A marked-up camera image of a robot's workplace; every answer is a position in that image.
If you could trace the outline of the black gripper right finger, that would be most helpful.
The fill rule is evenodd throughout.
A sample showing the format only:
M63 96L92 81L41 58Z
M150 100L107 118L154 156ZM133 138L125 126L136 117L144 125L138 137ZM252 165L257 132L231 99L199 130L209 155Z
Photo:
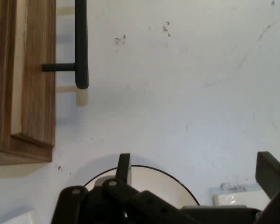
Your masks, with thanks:
M280 224L280 162L270 152L257 153L255 179L270 199L255 223Z

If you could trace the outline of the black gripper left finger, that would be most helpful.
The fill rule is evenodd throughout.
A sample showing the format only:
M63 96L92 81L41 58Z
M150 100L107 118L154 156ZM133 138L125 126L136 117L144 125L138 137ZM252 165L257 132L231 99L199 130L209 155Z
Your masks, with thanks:
M130 154L121 154L114 177L88 190L71 186L60 192L53 224L183 224L180 210L149 191L130 185Z

